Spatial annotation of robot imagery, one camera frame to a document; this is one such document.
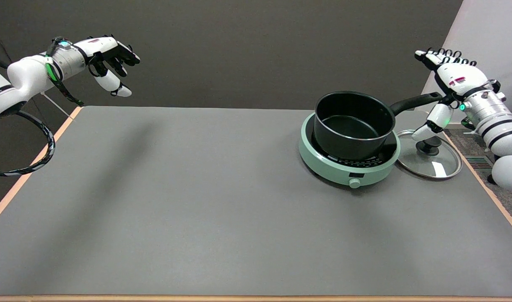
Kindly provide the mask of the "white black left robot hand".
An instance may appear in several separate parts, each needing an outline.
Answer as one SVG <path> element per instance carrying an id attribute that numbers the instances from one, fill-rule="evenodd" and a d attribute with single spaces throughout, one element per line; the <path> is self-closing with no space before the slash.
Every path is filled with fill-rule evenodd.
<path id="1" fill-rule="evenodd" d="M 85 59 L 89 73 L 97 84 L 114 97 L 129 97 L 132 92 L 121 80 L 126 77 L 125 65 L 135 66 L 140 57 L 131 46 L 117 41 L 113 36 L 90 37 L 73 45 Z"/>

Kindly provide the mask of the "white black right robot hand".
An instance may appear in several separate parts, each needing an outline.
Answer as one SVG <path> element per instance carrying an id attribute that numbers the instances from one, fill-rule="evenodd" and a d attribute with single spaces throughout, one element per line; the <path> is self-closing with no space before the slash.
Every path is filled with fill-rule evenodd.
<path id="1" fill-rule="evenodd" d="M 473 94 L 482 92 L 487 96 L 498 96 L 499 82 L 488 80 L 484 73 L 467 59 L 449 57 L 445 53 L 430 49 L 416 50 L 414 57 L 434 72 L 435 81 L 445 94 L 429 112 L 425 124 L 413 132 L 412 139 L 416 142 L 437 136 L 448 126 L 455 110 L 453 102 L 457 102 L 457 106 L 465 110 L 470 106 L 464 103 Z"/>

